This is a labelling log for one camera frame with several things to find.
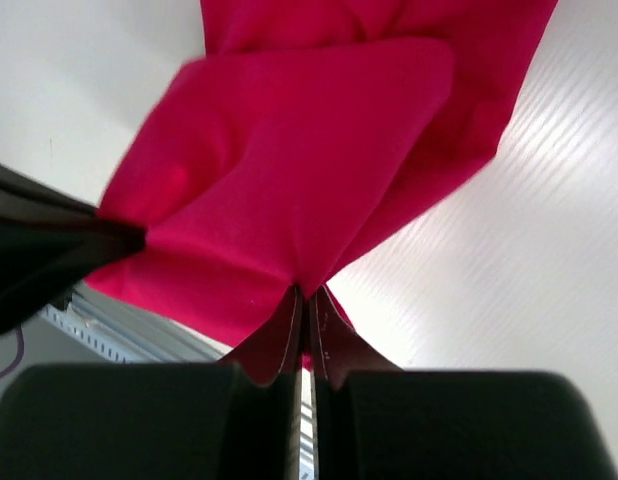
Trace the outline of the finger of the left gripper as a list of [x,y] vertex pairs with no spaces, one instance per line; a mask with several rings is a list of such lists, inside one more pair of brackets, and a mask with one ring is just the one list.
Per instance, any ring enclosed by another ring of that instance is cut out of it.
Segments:
[[140,252],[145,230],[0,164],[0,336],[95,270]]

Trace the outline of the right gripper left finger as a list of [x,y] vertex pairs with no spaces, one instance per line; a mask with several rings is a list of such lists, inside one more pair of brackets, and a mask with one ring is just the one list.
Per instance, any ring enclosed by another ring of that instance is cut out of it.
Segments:
[[56,364],[0,401],[0,479],[295,479],[303,299],[214,363]]

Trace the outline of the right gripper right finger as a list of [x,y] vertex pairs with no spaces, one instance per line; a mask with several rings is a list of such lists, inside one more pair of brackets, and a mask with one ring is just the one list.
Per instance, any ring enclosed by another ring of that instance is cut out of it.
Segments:
[[307,306],[320,479],[615,479],[591,409],[547,371],[403,370],[326,290]]

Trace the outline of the red t-shirt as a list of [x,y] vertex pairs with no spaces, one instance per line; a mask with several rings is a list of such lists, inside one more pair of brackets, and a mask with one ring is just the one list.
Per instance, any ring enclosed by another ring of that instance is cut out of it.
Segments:
[[102,217],[146,230],[88,285],[235,346],[495,155],[552,1],[205,1]]

